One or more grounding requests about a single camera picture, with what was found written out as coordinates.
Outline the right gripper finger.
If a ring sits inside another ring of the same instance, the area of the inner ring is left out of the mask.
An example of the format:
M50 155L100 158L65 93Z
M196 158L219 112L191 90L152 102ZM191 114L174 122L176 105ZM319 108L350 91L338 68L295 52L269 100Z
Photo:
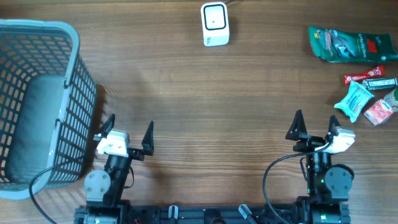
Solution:
M335 115L330 116L329 125L328 125L328 134L325 136L326 140L332 140L335 136L338 135L338 127L340 124Z
M308 138L302 110L296 111L294 120L287 131L285 138L286 140L291 141L300 141Z

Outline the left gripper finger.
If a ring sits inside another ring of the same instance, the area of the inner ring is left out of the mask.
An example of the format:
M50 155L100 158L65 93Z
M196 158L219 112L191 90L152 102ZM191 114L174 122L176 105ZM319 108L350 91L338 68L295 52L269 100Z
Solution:
M111 132L114 127L115 122L115 114L112 114L104 124L99 128L96 134L93 137L93 140L96 142L100 142L103 138L107 138L107 135Z
M147 128L147 131L141 142L142 150L145 155L153 156L154 155L154 122L151 121Z

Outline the teal wet wipes pack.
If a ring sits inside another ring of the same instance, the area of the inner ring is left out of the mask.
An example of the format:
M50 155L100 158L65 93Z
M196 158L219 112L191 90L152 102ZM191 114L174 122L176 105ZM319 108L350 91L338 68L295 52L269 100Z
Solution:
M355 123L360 112L374 95L358 82L351 82L347 95L334 108L340 109Z

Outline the small red snack box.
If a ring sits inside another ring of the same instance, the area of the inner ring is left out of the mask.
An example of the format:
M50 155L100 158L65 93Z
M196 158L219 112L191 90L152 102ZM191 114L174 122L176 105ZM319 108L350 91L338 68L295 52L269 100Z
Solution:
M375 126L386 122L394 110L383 99L377 100L364 112L365 117Z

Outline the green battery pack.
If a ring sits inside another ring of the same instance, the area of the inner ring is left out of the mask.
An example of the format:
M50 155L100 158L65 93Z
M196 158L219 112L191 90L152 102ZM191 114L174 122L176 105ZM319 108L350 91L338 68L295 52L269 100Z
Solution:
M363 80L362 86L367 90L383 90L397 86L397 78L375 78Z

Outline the green lid jar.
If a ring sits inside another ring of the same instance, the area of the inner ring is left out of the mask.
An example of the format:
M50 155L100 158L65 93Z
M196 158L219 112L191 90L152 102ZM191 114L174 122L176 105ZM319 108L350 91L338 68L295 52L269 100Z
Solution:
M384 101L392 108L394 112L398 112L398 88L385 95Z

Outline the red coffee stick sachet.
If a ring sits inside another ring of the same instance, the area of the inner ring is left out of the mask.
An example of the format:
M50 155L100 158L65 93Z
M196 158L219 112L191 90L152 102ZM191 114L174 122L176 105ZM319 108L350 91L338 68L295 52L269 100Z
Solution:
M360 82L366 79L379 78L385 75L384 66L380 65L367 72L345 75L343 79L344 85L349 85L352 81Z

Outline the green 3M gloves bag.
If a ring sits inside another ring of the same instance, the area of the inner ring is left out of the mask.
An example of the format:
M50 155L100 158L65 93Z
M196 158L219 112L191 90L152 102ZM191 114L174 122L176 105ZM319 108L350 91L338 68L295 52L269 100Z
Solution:
M310 26L308 36L316 57L332 63L382 63L397 60L389 34L342 32Z

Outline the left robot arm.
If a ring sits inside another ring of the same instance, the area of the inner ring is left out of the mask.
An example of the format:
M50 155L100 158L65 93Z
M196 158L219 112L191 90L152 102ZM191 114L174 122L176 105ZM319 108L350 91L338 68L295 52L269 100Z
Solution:
M131 203L121 196L128 188L128 175L133 174L131 162L154 155L154 122L149 123L142 147L136 149L129 146L127 131L114 128L115 119L112 114L94 135L97 153L106 154L108 158L104 169L93 170L85 177L86 207L75 212L75 223L129 223Z

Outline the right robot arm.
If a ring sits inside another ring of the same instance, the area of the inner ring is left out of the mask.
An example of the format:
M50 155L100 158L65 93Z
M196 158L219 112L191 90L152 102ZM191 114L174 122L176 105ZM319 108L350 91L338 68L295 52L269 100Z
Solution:
M296 111L285 138L296 142L293 151L306 160L301 169L307 182L307 196L293 204L294 223L350 223L348 206L354 172L343 164L333 164L331 156L345 152L355 142L355 133L340 126L331 116L324 137L307 133L303 113Z

